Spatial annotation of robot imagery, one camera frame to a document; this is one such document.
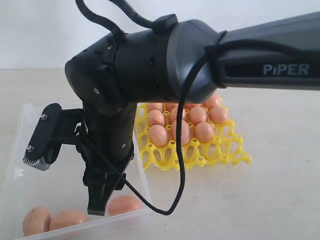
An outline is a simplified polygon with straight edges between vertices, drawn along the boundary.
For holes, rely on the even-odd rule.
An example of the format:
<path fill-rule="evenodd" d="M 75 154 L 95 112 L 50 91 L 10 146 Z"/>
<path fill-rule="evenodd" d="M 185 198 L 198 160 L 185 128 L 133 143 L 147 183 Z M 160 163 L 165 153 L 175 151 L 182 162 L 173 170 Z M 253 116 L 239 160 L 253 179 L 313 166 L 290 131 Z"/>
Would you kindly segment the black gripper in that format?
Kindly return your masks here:
<path fill-rule="evenodd" d="M 81 156 L 85 161 L 83 183 L 88 188 L 87 214 L 104 216 L 114 190 L 125 186 L 125 170 L 134 156 L 133 130 L 136 103 L 116 113 L 102 114 L 83 103 L 79 129 Z"/>

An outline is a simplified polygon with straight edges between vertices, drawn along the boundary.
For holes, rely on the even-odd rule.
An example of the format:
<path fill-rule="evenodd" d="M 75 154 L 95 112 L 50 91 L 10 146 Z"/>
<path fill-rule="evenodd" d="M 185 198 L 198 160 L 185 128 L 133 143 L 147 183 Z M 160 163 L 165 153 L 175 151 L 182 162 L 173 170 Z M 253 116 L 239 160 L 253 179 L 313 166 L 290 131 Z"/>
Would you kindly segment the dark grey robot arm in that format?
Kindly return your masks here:
<path fill-rule="evenodd" d="M 218 88 L 318 90 L 320 14 L 216 32 L 196 19 L 161 17 L 163 30 L 111 34 L 65 64 L 81 99 L 78 150 L 87 212 L 103 216 L 133 158 L 138 103 L 202 103 Z"/>

